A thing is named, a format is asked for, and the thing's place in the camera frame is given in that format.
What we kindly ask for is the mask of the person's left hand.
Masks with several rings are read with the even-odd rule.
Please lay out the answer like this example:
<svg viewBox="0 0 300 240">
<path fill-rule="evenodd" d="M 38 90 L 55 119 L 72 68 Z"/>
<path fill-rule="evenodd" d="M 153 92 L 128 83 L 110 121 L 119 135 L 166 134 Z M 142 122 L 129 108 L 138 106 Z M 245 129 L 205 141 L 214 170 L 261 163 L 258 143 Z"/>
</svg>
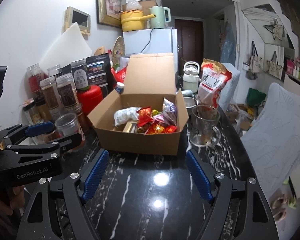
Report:
<svg viewBox="0 0 300 240">
<path fill-rule="evenodd" d="M 0 197 L 0 215 L 11 216 L 14 210 L 24 207 L 24 188 L 25 185 L 14 187 L 7 197 Z"/>
</svg>

